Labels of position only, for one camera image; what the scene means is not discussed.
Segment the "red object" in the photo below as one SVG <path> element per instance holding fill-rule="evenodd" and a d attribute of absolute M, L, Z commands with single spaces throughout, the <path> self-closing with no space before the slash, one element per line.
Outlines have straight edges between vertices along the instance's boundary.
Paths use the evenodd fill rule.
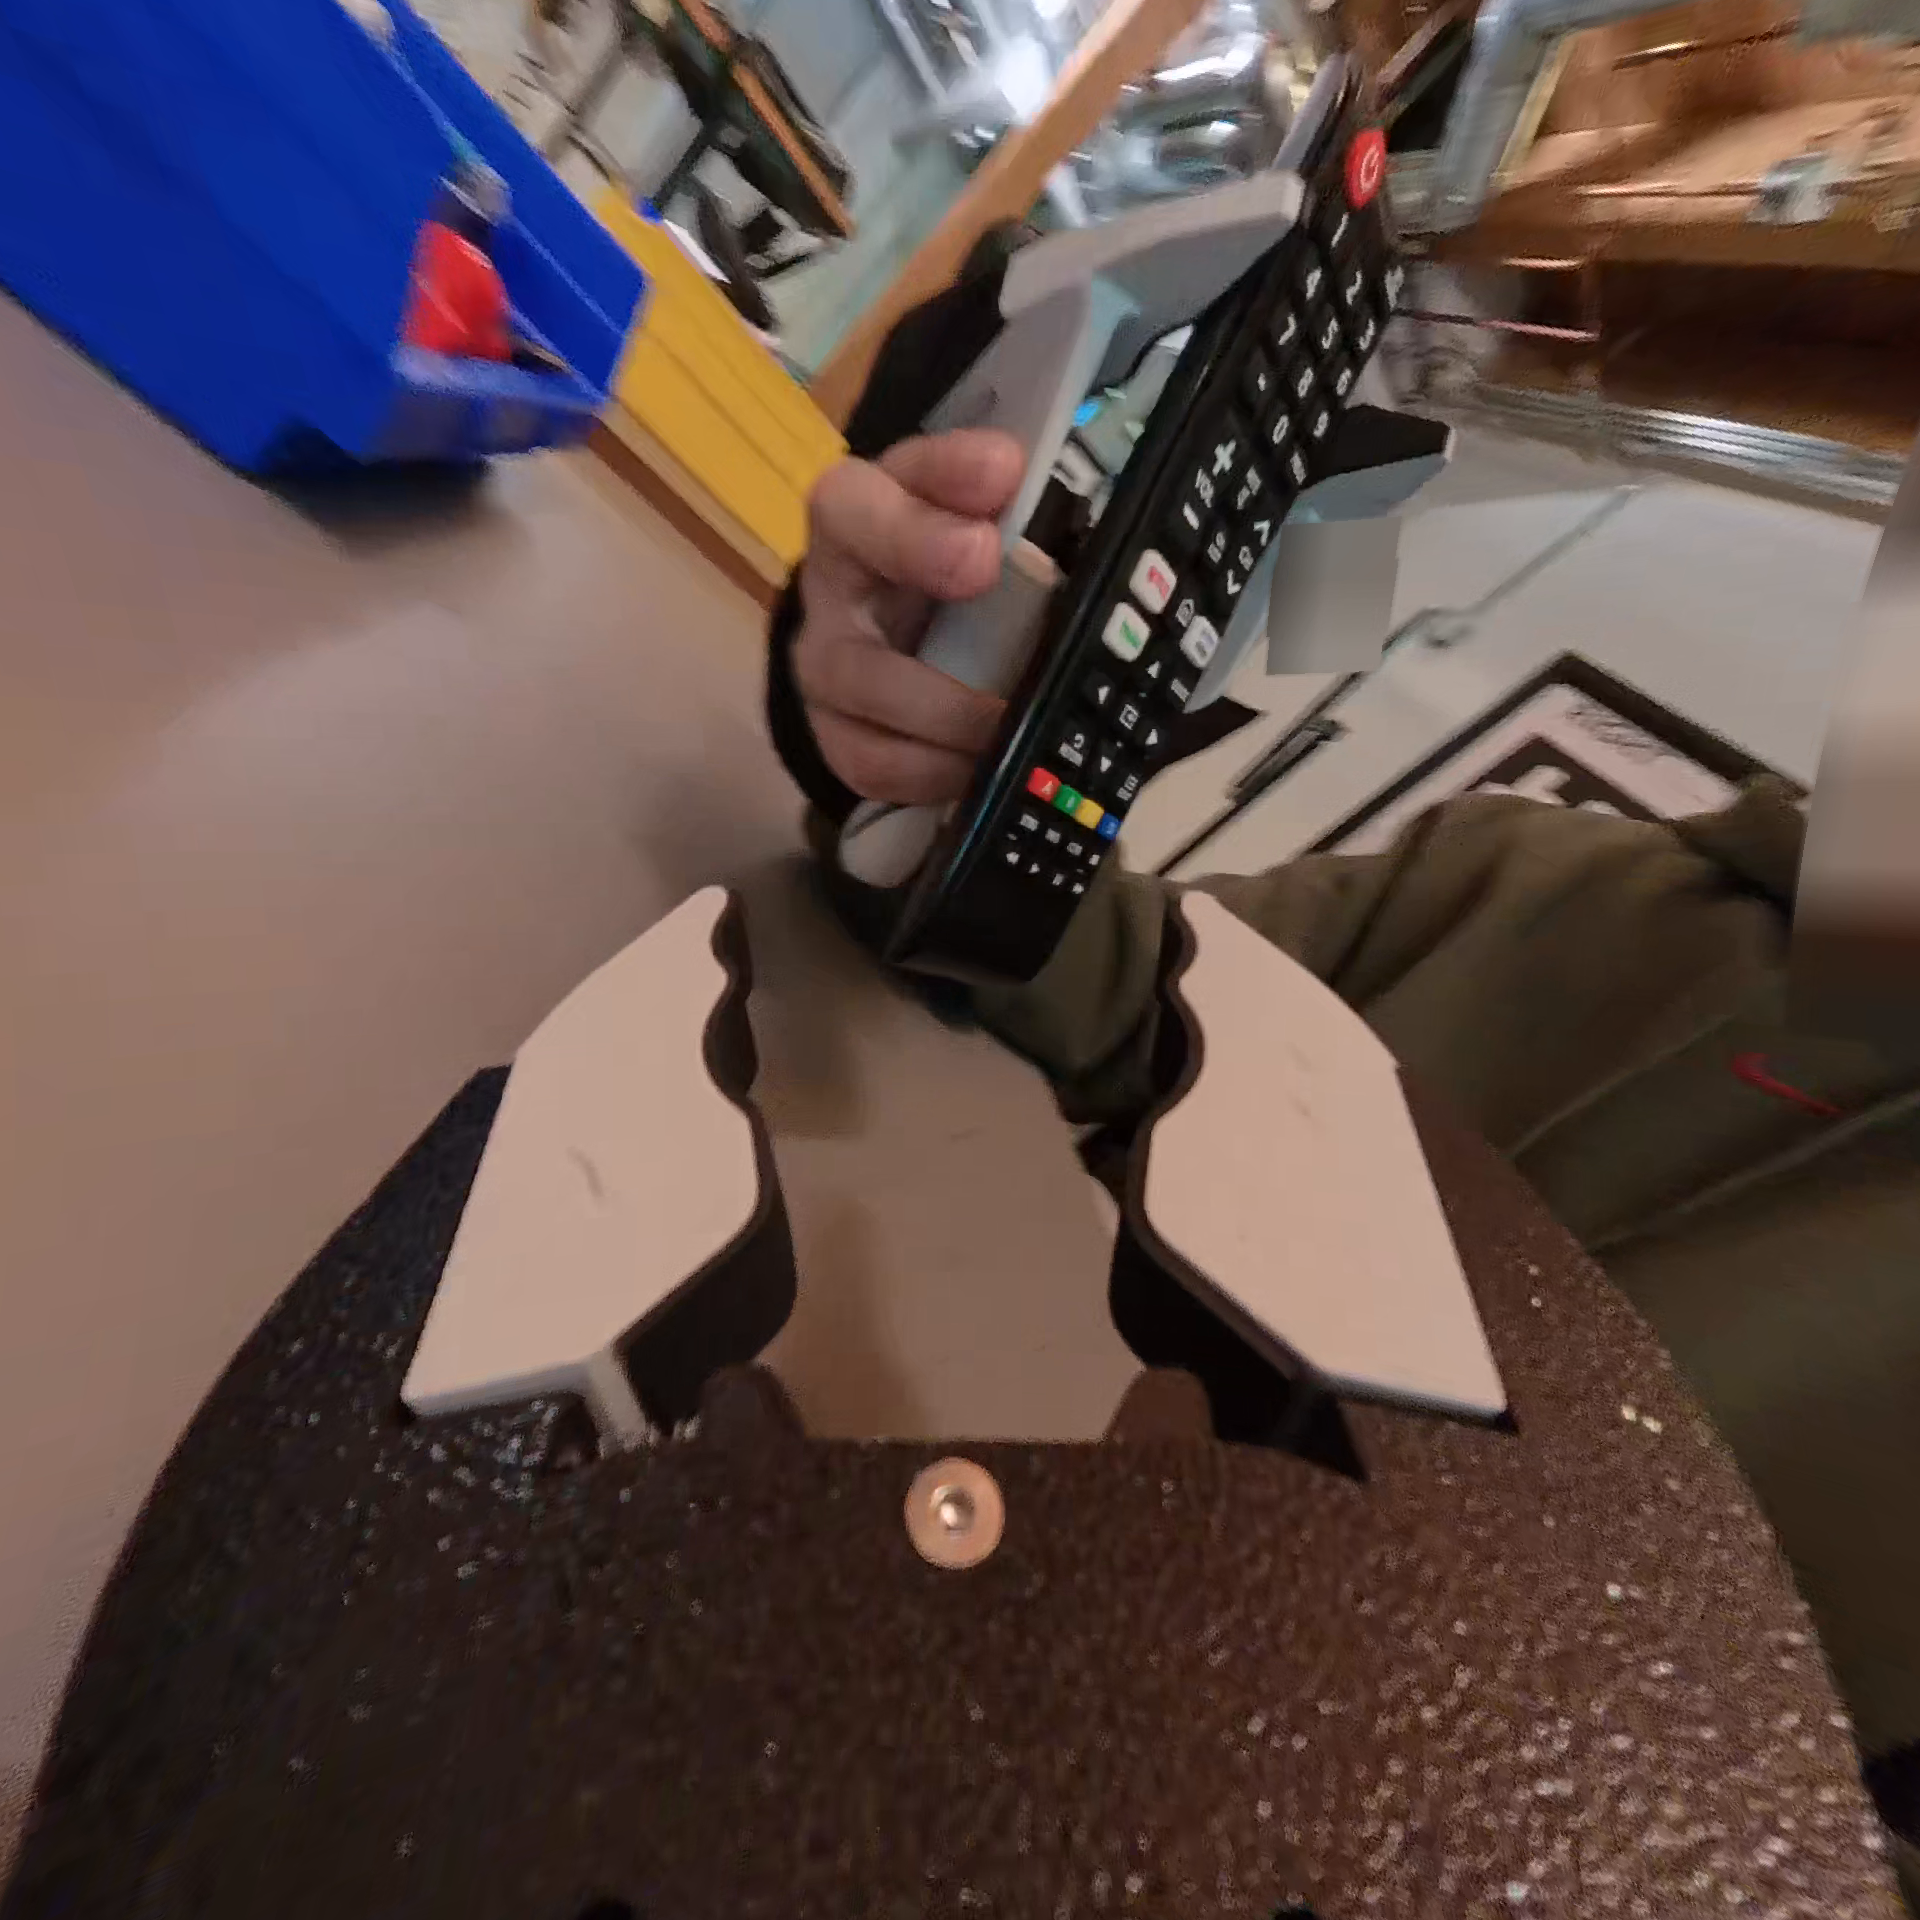
<path fill-rule="evenodd" d="M 496 264 L 442 221 L 420 226 L 400 346 L 456 361 L 513 359 L 511 305 Z"/>

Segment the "person's right forearm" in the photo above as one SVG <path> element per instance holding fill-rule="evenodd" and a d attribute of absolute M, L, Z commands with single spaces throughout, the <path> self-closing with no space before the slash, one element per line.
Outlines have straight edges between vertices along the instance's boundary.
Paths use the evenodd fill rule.
<path fill-rule="evenodd" d="M 969 989 L 1072 1120 L 1144 1111 L 1177 905 L 1214 901 L 1351 1005 L 1593 1252 L 1888 1185 L 1916 1200 L 1916 1051 L 1786 1015 L 1808 804 L 1757 779 L 1636 824 L 1476 796 L 1383 853 L 1174 888 L 1103 871 L 1044 969 Z"/>

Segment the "blue storage bin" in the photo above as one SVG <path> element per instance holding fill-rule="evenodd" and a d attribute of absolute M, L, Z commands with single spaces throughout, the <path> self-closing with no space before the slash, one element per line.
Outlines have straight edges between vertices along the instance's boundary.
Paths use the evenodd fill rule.
<path fill-rule="evenodd" d="M 2 280 L 254 475 L 583 441 L 642 271 L 412 5 L 2 8 Z M 400 346 L 425 221 L 490 257 L 513 359 Z"/>

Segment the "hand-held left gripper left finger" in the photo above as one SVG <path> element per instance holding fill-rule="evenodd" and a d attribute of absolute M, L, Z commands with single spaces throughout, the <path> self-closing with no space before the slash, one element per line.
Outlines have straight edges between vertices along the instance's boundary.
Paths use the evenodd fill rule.
<path fill-rule="evenodd" d="M 589 971 L 503 1083 L 400 1399 L 418 1420 L 575 1399 L 636 1449 L 696 1417 L 797 1301 L 726 888 Z"/>

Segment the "yellow storage bin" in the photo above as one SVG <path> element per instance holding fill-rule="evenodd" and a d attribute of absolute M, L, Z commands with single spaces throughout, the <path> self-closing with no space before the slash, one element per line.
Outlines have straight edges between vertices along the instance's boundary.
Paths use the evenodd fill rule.
<path fill-rule="evenodd" d="M 609 185 L 592 208 L 645 280 L 592 452 L 770 604 L 805 554 L 809 495 L 845 444 L 671 224 Z"/>

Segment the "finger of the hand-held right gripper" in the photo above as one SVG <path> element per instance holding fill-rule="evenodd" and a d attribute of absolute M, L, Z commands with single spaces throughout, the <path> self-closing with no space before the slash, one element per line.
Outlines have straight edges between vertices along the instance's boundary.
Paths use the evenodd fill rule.
<path fill-rule="evenodd" d="M 1344 408 L 1310 452 L 1285 525 L 1394 516 L 1448 467 L 1454 441 L 1454 426 L 1441 418 L 1370 402 Z"/>
<path fill-rule="evenodd" d="M 1303 205 L 1303 176 L 1271 169 L 1022 248 L 999 281 L 993 335 L 921 428 L 985 426 L 1054 452 L 1088 395 L 1198 320 Z"/>

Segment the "black framed sign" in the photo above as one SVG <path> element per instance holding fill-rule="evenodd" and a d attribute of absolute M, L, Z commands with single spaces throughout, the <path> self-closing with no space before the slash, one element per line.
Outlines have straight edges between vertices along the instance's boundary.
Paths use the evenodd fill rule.
<path fill-rule="evenodd" d="M 1370 856 L 1434 804 L 1527 801 L 1634 824 L 1730 807 L 1757 779 L 1786 776 L 1575 653 L 1561 653 L 1445 736 L 1310 841 L 1310 856 Z"/>

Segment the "person's right hand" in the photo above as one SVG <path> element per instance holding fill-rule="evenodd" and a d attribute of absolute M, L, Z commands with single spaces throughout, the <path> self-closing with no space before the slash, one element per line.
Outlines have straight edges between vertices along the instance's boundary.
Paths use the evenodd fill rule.
<path fill-rule="evenodd" d="M 966 793 L 1004 701 L 918 658 L 929 618 L 1000 577 L 999 516 L 1022 448 L 990 428 L 842 460 L 809 500 L 809 547 L 770 633 L 767 729 L 830 824 L 864 801 L 921 807 Z"/>

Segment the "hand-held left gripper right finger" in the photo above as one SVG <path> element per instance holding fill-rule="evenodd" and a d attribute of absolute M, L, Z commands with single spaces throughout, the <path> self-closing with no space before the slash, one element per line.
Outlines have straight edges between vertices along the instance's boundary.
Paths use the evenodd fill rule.
<path fill-rule="evenodd" d="M 1120 1216 L 1214 1328 L 1313 1401 L 1502 1424 L 1509 1397 L 1400 1065 L 1221 901 L 1173 904 L 1161 1035 L 1184 1057 Z"/>

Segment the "wooden post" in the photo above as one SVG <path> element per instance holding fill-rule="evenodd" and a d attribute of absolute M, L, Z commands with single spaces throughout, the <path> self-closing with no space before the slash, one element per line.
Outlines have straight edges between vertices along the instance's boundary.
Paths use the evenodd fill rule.
<path fill-rule="evenodd" d="M 848 426 L 888 329 L 953 283 L 988 229 L 1020 221 L 1032 208 L 1054 169 L 1114 108 L 1120 91 L 1152 72 L 1200 11 L 1200 2 L 1113 2 L 1103 9 L 1068 58 L 1044 103 L 992 146 L 809 381 L 814 402 L 834 428 Z"/>

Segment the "black remote control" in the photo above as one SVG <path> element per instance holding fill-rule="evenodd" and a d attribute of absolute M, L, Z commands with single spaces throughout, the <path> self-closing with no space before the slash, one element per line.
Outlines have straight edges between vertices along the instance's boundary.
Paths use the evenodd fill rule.
<path fill-rule="evenodd" d="M 1304 181 L 1288 236 L 1088 395 L 1038 452 L 1040 500 L 1005 515 L 1060 580 L 966 796 L 911 883 L 880 893 L 894 969 L 1026 981 L 1044 967 L 1376 356 L 1402 272 L 1384 133 L 1353 56 L 1318 68 L 1271 169 Z"/>

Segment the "person's olive jacket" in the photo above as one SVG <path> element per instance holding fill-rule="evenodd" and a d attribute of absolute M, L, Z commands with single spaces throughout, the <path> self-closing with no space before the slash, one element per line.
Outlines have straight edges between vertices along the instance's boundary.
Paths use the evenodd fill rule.
<path fill-rule="evenodd" d="M 1916 1051 L 1737 1021 L 1503 1147 L 1759 1497 L 1864 1753 L 1916 1745 Z"/>

